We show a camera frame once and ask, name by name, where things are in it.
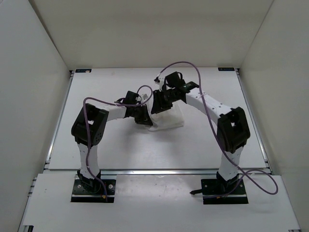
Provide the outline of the white skirt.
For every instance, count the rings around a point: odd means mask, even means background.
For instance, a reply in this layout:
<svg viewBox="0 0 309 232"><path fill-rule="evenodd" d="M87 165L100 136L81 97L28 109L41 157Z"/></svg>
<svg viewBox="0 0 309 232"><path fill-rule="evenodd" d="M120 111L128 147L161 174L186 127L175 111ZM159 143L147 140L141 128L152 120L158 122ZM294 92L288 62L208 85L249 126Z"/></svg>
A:
<svg viewBox="0 0 309 232"><path fill-rule="evenodd" d="M145 126L149 131L160 131L184 126L184 118L178 103L158 114L149 114L152 126Z"/></svg>

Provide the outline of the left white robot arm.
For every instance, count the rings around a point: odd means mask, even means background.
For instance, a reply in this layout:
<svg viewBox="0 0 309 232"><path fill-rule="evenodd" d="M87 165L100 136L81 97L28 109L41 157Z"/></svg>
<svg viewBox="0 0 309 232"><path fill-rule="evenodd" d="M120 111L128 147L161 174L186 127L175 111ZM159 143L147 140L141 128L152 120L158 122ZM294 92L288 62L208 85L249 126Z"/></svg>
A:
<svg viewBox="0 0 309 232"><path fill-rule="evenodd" d="M81 167L77 174L83 188L90 194L107 197L106 184L98 167L98 144L103 138L107 122L132 117L135 123L151 126L147 105L107 105L102 109L85 103L78 114L71 134L80 151Z"/></svg>

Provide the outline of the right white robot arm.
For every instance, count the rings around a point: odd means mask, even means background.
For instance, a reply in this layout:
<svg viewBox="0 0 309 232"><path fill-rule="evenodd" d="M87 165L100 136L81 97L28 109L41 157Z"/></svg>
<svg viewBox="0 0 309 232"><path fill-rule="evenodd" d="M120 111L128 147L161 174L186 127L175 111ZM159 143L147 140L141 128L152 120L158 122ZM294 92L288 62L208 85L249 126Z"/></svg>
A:
<svg viewBox="0 0 309 232"><path fill-rule="evenodd" d="M176 101L183 101L207 116L222 151L221 164L216 174L216 188L222 194L231 192L239 180L240 155L251 135L244 110L222 104L204 93L201 86L189 82L178 87L155 90L151 113L169 110Z"/></svg>

